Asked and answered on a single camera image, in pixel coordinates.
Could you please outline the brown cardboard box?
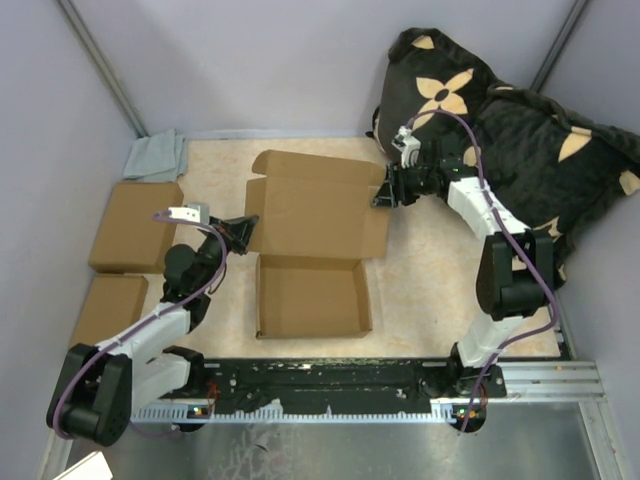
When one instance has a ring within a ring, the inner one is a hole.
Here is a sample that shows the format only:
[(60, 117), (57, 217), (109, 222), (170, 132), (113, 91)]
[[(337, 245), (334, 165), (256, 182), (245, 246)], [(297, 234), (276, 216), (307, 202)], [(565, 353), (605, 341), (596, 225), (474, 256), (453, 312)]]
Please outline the brown cardboard box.
[(370, 161), (261, 152), (246, 183), (257, 216), (259, 340), (358, 338), (372, 329), (365, 263), (386, 254), (390, 211), (372, 201), (385, 179)]

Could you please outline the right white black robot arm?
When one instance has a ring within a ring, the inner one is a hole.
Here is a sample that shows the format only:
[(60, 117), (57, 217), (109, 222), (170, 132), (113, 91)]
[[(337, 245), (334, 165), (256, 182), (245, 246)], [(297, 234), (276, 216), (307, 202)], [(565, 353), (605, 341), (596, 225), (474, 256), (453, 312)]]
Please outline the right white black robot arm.
[(387, 167), (372, 206), (409, 206), (422, 196), (436, 195), (483, 244), (475, 283), (481, 313), (452, 347), (443, 382), (429, 392), (478, 394), (514, 331), (549, 303), (553, 242), (500, 203), (477, 168), (465, 163), (456, 141), (425, 147), (412, 137), (398, 137), (392, 143), (400, 159)]

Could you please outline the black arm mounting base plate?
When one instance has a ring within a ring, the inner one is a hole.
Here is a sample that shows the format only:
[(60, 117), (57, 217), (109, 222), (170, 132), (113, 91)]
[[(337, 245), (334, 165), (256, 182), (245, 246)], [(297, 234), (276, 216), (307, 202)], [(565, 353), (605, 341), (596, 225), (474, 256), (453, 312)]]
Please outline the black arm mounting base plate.
[(428, 413), (433, 400), (467, 400), (479, 373), (452, 358), (210, 358), (162, 398), (211, 401), (217, 414), (275, 400), (286, 414)]

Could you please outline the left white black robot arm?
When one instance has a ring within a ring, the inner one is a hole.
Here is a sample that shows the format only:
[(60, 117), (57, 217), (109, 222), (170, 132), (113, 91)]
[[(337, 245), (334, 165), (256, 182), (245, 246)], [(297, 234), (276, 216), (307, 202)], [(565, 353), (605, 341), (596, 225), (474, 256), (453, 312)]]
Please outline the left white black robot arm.
[(68, 350), (46, 414), (48, 427), (61, 439), (110, 446), (141, 408), (174, 391), (194, 397), (206, 388), (201, 354), (172, 343), (204, 320), (228, 256), (248, 252), (259, 218), (221, 220), (210, 216), (206, 205), (189, 204), (157, 212), (153, 219), (192, 226), (204, 240), (198, 249), (169, 248), (162, 296), (149, 314), (111, 338)]

